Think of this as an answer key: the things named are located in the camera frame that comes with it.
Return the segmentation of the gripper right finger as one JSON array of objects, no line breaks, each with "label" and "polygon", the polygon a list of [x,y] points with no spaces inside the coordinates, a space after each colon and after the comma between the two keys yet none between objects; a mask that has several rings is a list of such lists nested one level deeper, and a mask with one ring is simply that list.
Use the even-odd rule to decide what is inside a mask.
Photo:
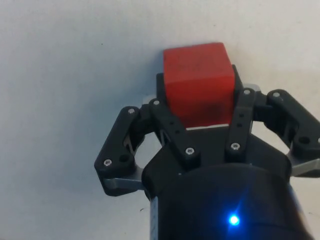
[{"label": "gripper right finger", "polygon": [[249,158],[253,122],[262,122],[289,148],[289,174],[320,176],[320,122],[283,89],[263,94],[256,85],[244,85],[235,65],[234,108],[225,143],[225,159],[244,163]]}]

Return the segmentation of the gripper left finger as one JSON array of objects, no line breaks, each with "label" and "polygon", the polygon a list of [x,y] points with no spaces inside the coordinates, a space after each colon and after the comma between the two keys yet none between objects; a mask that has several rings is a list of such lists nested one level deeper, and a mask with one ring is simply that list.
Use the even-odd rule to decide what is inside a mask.
[{"label": "gripper left finger", "polygon": [[[154,133],[160,150],[141,168],[135,155],[145,136]],[[163,73],[156,75],[156,97],[140,108],[121,109],[94,168],[108,196],[117,197],[138,190],[149,198],[160,194],[180,174],[201,165],[201,152],[175,116],[165,96]]]}]

